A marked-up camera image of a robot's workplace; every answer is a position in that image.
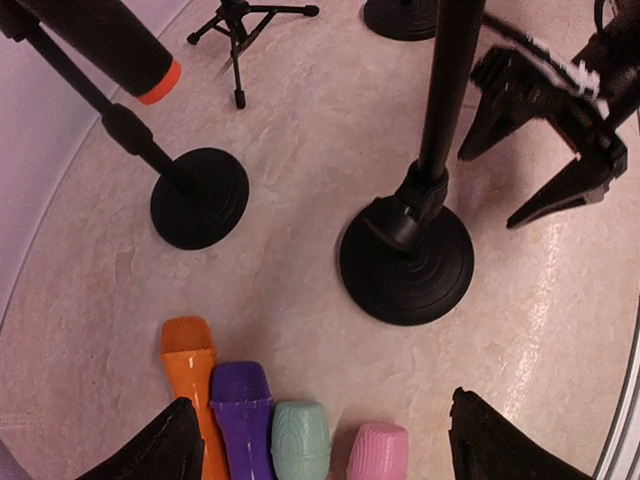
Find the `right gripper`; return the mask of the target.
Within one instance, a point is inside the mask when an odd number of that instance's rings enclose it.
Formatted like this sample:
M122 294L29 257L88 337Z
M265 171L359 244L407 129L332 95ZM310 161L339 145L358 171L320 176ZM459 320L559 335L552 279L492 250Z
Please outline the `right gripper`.
M577 154L507 220L508 229L599 203L627 170L627 148L616 134L639 106L639 4L612 20L594 4L595 33L573 59L493 14L483 23L513 42L479 61L482 92L458 159L472 161L530 120L544 120Z

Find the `orange toy microphone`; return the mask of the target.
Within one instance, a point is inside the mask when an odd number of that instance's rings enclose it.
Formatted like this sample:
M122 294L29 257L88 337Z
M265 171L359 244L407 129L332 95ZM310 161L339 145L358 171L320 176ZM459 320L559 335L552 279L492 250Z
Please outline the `orange toy microphone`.
M229 479L224 442L210 407L217 350L208 322L194 316L165 321L160 357L174 396L189 398L196 410L205 442L202 478Z

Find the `purple toy microphone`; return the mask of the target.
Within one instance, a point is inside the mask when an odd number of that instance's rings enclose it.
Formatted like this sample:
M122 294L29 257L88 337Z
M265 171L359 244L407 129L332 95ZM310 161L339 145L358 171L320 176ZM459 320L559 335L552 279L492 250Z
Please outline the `purple toy microphone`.
M273 395L262 365L255 361L217 365L210 405L223 437L230 477L273 479L270 453Z

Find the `mint green toy microphone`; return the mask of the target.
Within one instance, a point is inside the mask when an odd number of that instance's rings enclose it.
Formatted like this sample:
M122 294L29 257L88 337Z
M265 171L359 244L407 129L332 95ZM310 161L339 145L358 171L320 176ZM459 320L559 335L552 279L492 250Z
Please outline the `mint green toy microphone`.
M315 401L277 404L271 429L271 455L277 479L327 479L331 435L324 407Z

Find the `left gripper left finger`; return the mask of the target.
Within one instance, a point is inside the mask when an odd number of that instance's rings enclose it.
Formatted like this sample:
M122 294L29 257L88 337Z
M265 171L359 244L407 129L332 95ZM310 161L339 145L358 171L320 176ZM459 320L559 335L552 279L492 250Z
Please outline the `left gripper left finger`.
M200 480L204 440L195 408L179 397L85 480Z

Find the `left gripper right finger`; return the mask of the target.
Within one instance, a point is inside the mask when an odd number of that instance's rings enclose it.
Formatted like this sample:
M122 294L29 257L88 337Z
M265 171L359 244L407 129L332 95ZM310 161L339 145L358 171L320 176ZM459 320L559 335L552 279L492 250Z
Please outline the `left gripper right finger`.
M537 445L475 392L458 387L452 400L449 441L457 479L591 479Z

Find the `pink toy microphone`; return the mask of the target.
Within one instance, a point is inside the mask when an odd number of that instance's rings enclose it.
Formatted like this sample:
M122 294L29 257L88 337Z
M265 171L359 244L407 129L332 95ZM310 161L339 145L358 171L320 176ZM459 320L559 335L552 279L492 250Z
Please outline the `pink toy microphone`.
M408 465L408 431L389 422L368 422L357 432L346 478L405 480L408 478Z

